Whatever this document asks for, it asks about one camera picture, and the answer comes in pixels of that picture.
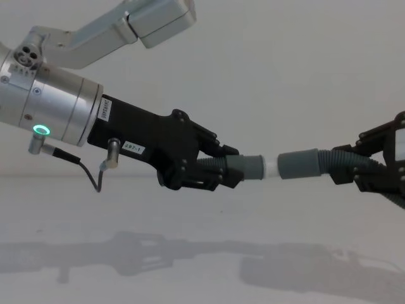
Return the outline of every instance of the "label sticker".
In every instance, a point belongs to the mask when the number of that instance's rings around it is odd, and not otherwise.
[[[108,122],[109,114],[111,113],[111,106],[113,105],[111,100],[102,98],[98,118]]]
[[[129,141],[126,141],[122,148],[129,152],[137,153],[139,155],[142,155],[143,152],[145,151],[145,147],[139,146],[138,144],[134,144]]]

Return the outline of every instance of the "gray tube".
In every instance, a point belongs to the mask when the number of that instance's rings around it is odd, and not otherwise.
[[[244,179],[263,179],[265,161],[262,156],[232,155],[226,158],[204,158],[198,162],[205,166],[217,167],[226,171],[231,168],[244,173]]]
[[[318,149],[284,153],[278,156],[277,162],[282,179],[321,176]]]
[[[322,150],[318,152],[321,174],[329,174],[336,168],[373,168],[383,166],[366,156],[340,150]]]

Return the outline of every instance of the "bolt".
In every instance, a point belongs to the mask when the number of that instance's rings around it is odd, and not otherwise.
[[[3,84],[8,84],[9,80],[10,80],[10,79],[9,79],[7,76],[2,76],[2,77],[0,78],[0,81],[1,81]]]
[[[35,95],[40,95],[40,94],[41,94],[41,89],[39,89],[38,87],[36,87],[36,88],[33,90],[33,92],[34,92]]]

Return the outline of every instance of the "silver cylindrical joint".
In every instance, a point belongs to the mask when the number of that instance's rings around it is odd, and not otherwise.
[[[106,166],[109,169],[118,167],[118,157],[120,156],[121,142],[117,138],[112,138],[108,142],[108,154]]]
[[[0,43],[0,121],[82,146],[96,121],[103,87],[55,66],[20,66]]]
[[[45,136],[34,133],[31,138],[30,147],[28,152],[33,155],[38,155],[41,153],[42,146],[45,142]]]

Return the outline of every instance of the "white wall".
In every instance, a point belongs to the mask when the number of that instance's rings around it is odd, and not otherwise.
[[[2,0],[0,40],[74,30],[117,3]],[[175,39],[77,73],[147,110],[181,108],[245,154],[353,143],[403,110],[404,1],[196,6]],[[405,302],[405,211],[378,195],[327,177],[174,193],[124,158],[94,194],[79,168],[28,155],[29,137],[0,128],[2,303]],[[105,157],[61,146],[92,169]]]

